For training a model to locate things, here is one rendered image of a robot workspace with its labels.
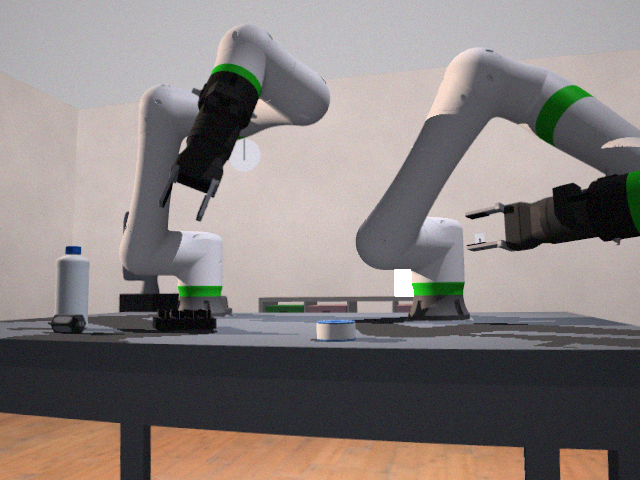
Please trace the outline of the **white bottle with blue cap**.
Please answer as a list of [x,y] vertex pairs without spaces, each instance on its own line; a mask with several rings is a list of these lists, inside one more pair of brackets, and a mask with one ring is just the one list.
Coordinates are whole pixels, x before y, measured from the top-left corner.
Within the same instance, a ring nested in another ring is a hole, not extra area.
[[86,329],[90,261],[79,246],[66,246],[65,254],[56,260],[55,314],[83,315]]

